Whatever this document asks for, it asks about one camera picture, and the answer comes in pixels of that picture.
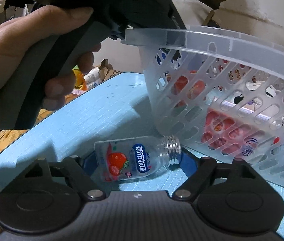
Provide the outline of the person's left hand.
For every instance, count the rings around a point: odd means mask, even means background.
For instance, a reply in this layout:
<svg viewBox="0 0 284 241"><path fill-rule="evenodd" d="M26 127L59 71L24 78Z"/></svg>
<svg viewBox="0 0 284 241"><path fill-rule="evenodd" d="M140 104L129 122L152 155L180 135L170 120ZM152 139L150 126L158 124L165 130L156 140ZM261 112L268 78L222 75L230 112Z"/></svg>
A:
<svg viewBox="0 0 284 241"><path fill-rule="evenodd" d="M0 89L14 73L26 51L38 41L51 35L61 35L85 24L93 13L92 8L63 10L46 5L31 14L7 21L0 25ZM101 44L89 47L77 60L82 73L93 68L94 55ZM73 91L76 77L71 71L62 77L49 80L45 86L46 97L42 108L54 111L60 109L65 96Z"/></svg>

